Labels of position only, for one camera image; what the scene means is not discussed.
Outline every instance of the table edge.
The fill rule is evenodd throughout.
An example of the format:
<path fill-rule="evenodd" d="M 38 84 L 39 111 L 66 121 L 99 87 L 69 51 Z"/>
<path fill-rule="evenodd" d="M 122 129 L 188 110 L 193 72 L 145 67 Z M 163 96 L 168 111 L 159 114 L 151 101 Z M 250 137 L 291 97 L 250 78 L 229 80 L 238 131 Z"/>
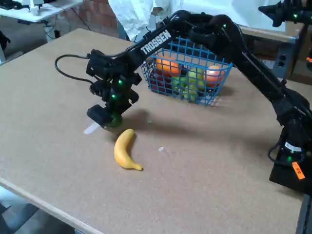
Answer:
<path fill-rule="evenodd" d="M 37 206 L 38 208 L 42 209 L 43 211 L 47 212 L 48 214 L 58 218 L 59 220 L 63 221 L 64 223 L 72 226 L 73 228 L 83 232 L 84 234 L 103 234 L 102 232 L 92 228 L 91 226 L 79 221 L 78 219 L 70 216 L 69 214 L 59 210 L 58 208 L 52 206 L 51 204 L 39 199 L 38 197 L 31 195 L 30 193 L 26 192 L 25 190 L 19 188 L 18 186 L 14 185 L 13 183 L 0 178 L 0 186 L 4 187 L 5 189 L 15 193 L 16 195 L 25 198 L 31 204 Z"/>

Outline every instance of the orange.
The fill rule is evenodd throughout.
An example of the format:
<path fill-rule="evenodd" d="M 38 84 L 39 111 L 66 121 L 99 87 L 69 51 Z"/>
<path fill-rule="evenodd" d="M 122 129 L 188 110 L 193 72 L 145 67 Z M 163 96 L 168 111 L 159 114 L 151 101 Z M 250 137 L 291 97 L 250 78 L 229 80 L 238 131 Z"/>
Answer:
<path fill-rule="evenodd" d="M 156 58 L 157 69 L 163 71 L 165 76 L 179 76 L 180 67 L 177 62 L 173 62 L 170 57 Z"/>
<path fill-rule="evenodd" d="M 219 66 L 210 66 L 206 71 L 206 81 L 208 87 L 215 87 L 221 84 L 224 78 L 224 71 L 213 71 L 212 69 L 220 69 Z"/>

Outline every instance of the metal frame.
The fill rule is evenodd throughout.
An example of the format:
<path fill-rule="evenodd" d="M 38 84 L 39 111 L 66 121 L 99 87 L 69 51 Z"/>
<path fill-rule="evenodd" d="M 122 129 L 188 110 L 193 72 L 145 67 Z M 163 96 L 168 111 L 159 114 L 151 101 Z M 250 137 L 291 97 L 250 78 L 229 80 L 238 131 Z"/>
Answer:
<path fill-rule="evenodd" d="M 296 234 L 312 233 L 312 215 L 310 214 L 312 214 L 312 198 L 305 194 L 301 204 Z"/>

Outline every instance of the brick wall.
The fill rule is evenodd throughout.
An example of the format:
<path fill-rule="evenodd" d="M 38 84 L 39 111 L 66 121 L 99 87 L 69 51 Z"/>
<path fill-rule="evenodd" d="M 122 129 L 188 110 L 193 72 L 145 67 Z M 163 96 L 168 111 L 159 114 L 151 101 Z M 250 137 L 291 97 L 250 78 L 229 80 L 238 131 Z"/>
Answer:
<path fill-rule="evenodd" d="M 75 11 L 87 24 L 117 28 L 116 16 L 108 0 L 84 0 L 83 5 L 76 7 Z M 69 20 L 79 21 L 72 10 L 67 11 L 67 16 Z"/>

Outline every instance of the white desk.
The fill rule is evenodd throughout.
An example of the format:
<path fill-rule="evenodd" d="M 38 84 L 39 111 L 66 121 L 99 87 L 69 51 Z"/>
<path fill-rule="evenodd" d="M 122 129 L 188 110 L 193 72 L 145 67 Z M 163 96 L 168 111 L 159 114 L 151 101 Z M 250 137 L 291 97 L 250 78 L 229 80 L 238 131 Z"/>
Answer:
<path fill-rule="evenodd" d="M 66 9 L 76 7 L 82 3 L 83 0 L 58 0 L 52 3 L 44 4 L 39 11 L 39 15 L 37 16 L 32 15 L 27 8 L 20 10 L 0 9 L 0 15 L 36 23 L 42 20 L 48 20 L 52 16 L 55 16 Z"/>
<path fill-rule="evenodd" d="M 46 3 L 43 5 L 42 8 L 40 8 L 39 14 L 37 16 L 34 16 L 29 12 L 27 8 L 23 8 L 20 10 L 4 10 L 0 8 L 0 16 L 7 16 L 11 18 L 16 18 L 18 20 L 25 20 L 33 23 L 41 22 L 42 20 L 46 20 L 49 22 L 49 20 L 56 16 L 57 14 L 61 13 L 62 11 L 65 11 L 66 9 L 76 7 L 83 3 L 83 0 L 58 0 L 52 3 Z M 47 41 L 53 40 L 54 38 L 54 30 L 53 25 L 49 24 L 49 26 L 44 27 Z M 9 59 L 4 57 L 4 53 L 0 47 L 0 65 L 8 62 Z"/>

